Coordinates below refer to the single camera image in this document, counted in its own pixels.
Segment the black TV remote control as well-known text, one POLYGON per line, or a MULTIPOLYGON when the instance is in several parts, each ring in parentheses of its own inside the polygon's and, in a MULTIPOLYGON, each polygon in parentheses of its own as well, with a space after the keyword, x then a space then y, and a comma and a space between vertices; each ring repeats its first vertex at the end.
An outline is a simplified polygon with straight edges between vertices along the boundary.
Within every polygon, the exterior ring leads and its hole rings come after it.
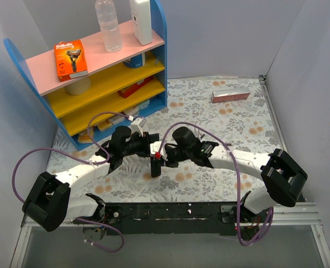
POLYGON ((151 177, 157 178, 161 175, 162 160, 150 157, 151 177))

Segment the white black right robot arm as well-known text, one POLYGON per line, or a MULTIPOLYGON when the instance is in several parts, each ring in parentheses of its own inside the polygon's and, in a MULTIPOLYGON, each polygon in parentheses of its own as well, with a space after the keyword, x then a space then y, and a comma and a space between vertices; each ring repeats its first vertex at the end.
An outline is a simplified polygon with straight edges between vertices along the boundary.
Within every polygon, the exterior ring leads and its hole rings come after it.
POLYGON ((154 147, 154 157, 162 159, 166 166, 191 160, 198 166, 239 171, 264 182, 264 186, 240 199, 238 213, 245 222, 277 204, 294 207, 307 182, 307 173, 282 149, 270 154, 231 151, 218 139, 201 141, 187 127, 176 129, 172 137, 174 144, 161 142, 154 147))

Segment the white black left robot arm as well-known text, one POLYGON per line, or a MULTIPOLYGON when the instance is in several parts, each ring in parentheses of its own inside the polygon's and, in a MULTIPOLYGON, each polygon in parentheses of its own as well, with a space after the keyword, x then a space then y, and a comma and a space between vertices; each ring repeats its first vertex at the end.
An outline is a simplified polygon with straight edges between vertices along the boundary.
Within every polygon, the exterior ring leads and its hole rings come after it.
POLYGON ((74 197, 74 193, 95 178, 115 171, 126 156, 150 157, 150 145, 159 140, 157 133, 139 133, 127 126, 117 127, 111 139, 101 145, 87 164, 57 174, 41 173, 22 211, 48 232, 57 229, 66 219, 82 218, 92 223, 104 221, 106 204, 100 197, 91 193, 74 197))

